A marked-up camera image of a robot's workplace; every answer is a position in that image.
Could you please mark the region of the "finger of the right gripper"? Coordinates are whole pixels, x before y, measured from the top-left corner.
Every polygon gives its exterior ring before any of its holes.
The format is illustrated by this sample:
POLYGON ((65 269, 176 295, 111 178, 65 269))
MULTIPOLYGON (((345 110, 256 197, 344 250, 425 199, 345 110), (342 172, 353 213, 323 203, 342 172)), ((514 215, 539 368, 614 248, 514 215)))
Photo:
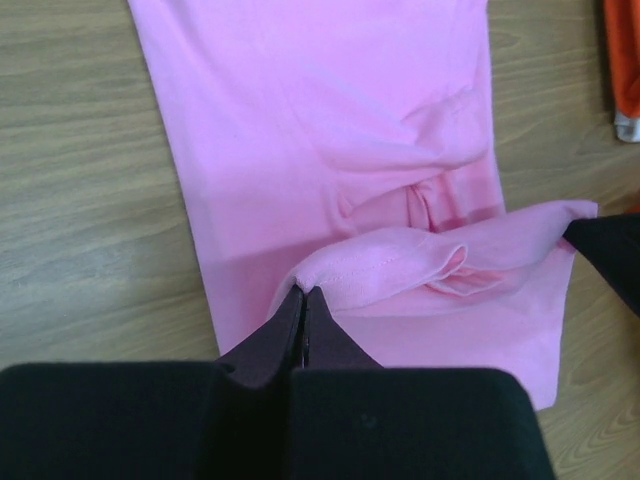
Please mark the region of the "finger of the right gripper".
POLYGON ((639 316, 639 214, 572 221, 563 238, 600 273, 639 316))

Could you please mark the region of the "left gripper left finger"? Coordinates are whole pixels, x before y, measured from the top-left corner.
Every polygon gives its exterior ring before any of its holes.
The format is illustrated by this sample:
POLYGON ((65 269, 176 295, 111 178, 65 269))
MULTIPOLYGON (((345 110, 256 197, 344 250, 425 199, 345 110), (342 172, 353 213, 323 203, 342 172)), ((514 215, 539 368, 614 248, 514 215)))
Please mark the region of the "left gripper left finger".
POLYGON ((1 374, 5 479, 278 479, 304 296, 215 361, 29 363, 1 374))

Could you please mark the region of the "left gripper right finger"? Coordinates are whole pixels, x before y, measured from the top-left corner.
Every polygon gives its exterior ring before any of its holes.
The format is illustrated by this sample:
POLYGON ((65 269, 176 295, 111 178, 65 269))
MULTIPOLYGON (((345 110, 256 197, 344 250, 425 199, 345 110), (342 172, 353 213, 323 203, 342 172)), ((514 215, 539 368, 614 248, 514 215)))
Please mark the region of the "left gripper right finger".
POLYGON ((527 392, 491 368, 346 369, 365 352, 306 298, 290 391, 292 479, 552 479, 527 392))

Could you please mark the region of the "light pink t shirt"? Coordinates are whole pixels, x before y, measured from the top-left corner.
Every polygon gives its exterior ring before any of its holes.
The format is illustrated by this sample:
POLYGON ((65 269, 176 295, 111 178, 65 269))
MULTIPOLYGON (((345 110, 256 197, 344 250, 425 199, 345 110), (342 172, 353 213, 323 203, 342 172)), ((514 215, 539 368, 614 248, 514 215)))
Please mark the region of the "light pink t shirt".
POLYGON ((556 400, 589 201, 505 209, 483 1, 133 1, 221 353, 292 286, 386 367, 556 400))

